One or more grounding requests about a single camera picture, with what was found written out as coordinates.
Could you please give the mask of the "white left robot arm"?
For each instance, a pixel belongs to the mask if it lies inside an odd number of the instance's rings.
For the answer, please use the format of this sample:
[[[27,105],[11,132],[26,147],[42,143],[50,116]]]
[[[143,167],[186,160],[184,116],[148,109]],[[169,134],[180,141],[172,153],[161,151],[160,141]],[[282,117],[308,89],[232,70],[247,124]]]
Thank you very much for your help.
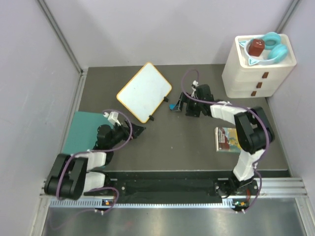
[[[126,126],[115,124],[113,127],[103,124],[97,129],[93,151],[87,151],[71,158],[71,155],[60,153],[46,179],[44,193],[59,196],[62,199],[78,200],[83,193],[95,189],[106,195],[112,184],[105,174],[93,169],[107,166],[113,156],[113,148],[128,138],[136,139],[146,129],[144,126],[128,123]]]

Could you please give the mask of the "yellow framed whiteboard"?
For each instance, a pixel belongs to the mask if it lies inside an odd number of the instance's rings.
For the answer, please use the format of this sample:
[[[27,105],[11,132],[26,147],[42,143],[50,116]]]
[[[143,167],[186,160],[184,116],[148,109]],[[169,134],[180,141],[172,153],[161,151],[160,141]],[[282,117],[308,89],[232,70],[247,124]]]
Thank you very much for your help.
[[[167,99],[172,85],[150,62],[147,62],[117,93],[117,100],[141,123],[153,120],[160,104]]]

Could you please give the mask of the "blue whiteboard eraser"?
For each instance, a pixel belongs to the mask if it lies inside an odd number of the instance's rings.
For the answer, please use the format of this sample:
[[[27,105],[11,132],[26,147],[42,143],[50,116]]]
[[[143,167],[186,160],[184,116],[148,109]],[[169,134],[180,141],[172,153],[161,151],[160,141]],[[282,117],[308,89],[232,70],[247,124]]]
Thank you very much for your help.
[[[171,111],[178,111],[179,110],[179,106],[178,105],[175,105],[175,104],[170,104],[169,105],[169,109],[171,110]]]

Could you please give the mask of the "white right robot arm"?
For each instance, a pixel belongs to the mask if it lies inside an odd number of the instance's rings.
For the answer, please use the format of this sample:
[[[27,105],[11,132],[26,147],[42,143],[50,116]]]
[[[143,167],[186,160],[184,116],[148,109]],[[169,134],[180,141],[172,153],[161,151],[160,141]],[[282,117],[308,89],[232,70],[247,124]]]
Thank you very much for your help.
[[[222,119],[235,125],[240,154],[229,178],[228,193],[237,195],[252,183],[259,159],[273,142],[275,135],[261,107],[243,108],[223,100],[215,100],[208,85],[194,82],[192,93],[182,92],[177,103],[169,105],[173,112],[181,112],[186,105],[186,116],[198,118],[200,114]]]

